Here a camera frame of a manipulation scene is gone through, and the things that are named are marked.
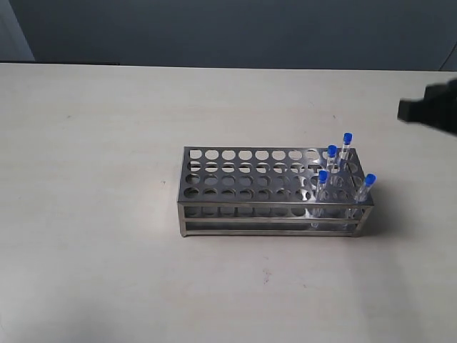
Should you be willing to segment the stainless steel test tube rack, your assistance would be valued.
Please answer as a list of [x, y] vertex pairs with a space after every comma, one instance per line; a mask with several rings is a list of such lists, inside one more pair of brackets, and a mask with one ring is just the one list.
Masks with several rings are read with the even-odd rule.
[[[177, 199], [181, 235], [358, 236], [374, 202], [371, 191], [360, 204], [349, 199], [367, 174], [355, 149], [342, 168], [339, 154], [316, 203], [327, 147], [186, 147]], [[311, 215], [314, 207], [323, 208], [319, 218]], [[365, 212], [346, 219], [347, 208]]]

